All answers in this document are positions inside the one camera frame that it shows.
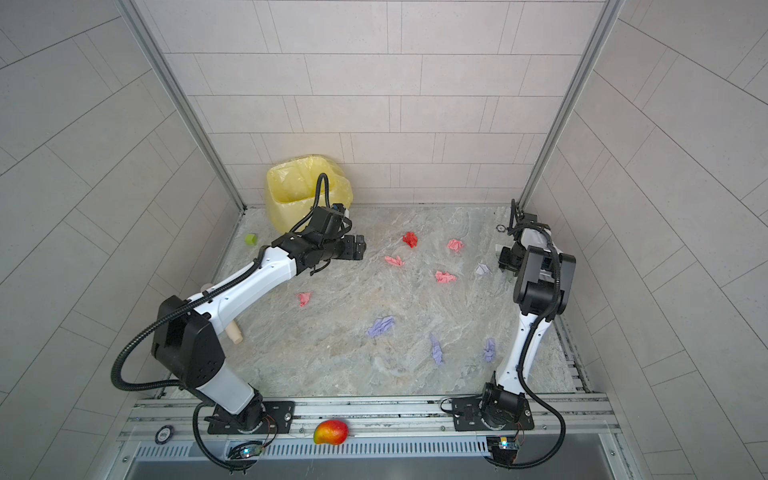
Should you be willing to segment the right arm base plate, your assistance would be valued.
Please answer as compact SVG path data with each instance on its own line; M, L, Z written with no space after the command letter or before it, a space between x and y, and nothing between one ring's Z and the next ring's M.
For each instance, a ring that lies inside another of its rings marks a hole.
M452 417L458 432L468 431L529 431L535 428L528 399L516 397L509 408L500 403L481 405L480 395L450 397L449 406L440 408Z

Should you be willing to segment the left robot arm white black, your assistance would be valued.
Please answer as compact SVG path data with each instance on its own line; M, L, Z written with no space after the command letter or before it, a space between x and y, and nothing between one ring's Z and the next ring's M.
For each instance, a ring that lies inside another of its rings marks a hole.
M309 212L289 231L260 248L256 258L219 284L188 299L167 298L158 318L130 340L110 372L121 391L179 387L213 406L215 420L243 433L266 420L261 394L228 365L219 336L251 305L292 278L316 274L332 261L360 261L366 249L361 235L351 234L352 222L341 203L330 199L330 181L319 174ZM122 370L131 353L151 339L152 356L173 377L134 383Z

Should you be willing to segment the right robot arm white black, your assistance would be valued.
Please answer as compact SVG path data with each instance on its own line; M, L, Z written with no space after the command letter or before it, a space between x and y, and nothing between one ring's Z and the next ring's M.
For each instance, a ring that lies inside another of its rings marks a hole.
M564 427L562 414L533 392L527 378L544 334L567 308L577 261L556 246L549 225L524 212L516 201L511 202L508 224L498 230L513 239L512 246L502 249L499 267L515 275L518 334L501 377L484 387L482 422L492 430L531 429L529 402L534 401Z

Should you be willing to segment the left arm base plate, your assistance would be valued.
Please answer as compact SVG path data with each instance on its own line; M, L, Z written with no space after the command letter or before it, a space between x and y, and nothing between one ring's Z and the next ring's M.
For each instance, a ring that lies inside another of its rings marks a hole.
M239 414L232 414L217 405L205 416L208 434L287 434L296 404L293 401L254 400Z

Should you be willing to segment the beige bin yellow bag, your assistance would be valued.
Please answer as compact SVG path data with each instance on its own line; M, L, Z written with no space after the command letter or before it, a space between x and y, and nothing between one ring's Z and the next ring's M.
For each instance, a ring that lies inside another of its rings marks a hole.
M351 183L341 167L330 158L321 155L298 157L267 171L265 206L278 233L287 233L310 212L321 173L329 178L330 203L350 207L353 202Z

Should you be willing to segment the purple paper scrap long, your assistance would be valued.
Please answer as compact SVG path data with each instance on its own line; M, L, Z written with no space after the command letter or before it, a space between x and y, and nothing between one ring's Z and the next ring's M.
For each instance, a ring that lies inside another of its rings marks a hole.
M444 364L444 357L440 342L433 333L429 335L429 340L431 344L431 356L437 366L442 366Z

